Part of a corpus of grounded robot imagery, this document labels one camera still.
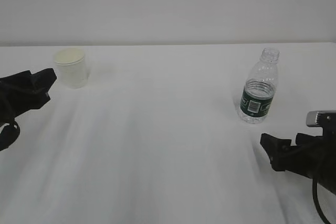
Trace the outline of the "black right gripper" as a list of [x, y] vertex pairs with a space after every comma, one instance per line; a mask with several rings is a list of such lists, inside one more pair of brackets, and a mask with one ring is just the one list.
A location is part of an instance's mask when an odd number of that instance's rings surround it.
[[312, 190], [320, 184], [335, 190], [335, 128], [323, 127], [322, 136], [298, 133], [295, 145], [263, 133], [260, 144], [277, 172], [312, 172]]

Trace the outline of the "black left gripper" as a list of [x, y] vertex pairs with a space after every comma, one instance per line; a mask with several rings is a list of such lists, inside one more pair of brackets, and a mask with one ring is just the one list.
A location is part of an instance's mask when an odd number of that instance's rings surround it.
[[1, 124], [29, 111], [42, 108], [50, 96], [48, 91], [57, 80], [53, 68], [31, 73], [29, 70], [1, 78]]

